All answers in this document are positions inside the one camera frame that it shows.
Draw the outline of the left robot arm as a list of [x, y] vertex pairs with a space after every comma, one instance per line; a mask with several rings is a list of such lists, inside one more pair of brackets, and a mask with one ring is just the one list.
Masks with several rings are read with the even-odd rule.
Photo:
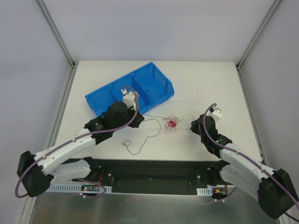
[[68, 180], [96, 183], [101, 181], [99, 165], [92, 157], [78, 162], [66, 163], [79, 152], [96, 146], [112, 137], [113, 133], [127, 126], [138, 128], [144, 117], [139, 113], [139, 104], [116, 101], [106, 112], [87, 122], [82, 129], [64, 142], [32, 154], [21, 154], [17, 168], [19, 180], [14, 193], [17, 198], [22, 185], [26, 196], [36, 197], [54, 183]]

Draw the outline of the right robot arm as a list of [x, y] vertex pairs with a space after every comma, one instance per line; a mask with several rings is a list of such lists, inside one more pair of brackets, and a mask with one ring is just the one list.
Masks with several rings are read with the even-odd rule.
[[199, 135], [208, 152], [219, 158], [201, 180], [216, 186], [223, 182], [235, 185], [254, 198], [266, 215], [278, 219], [299, 198], [289, 174], [274, 170], [246, 155], [226, 136], [219, 134], [212, 116], [200, 115], [191, 122], [190, 130]]

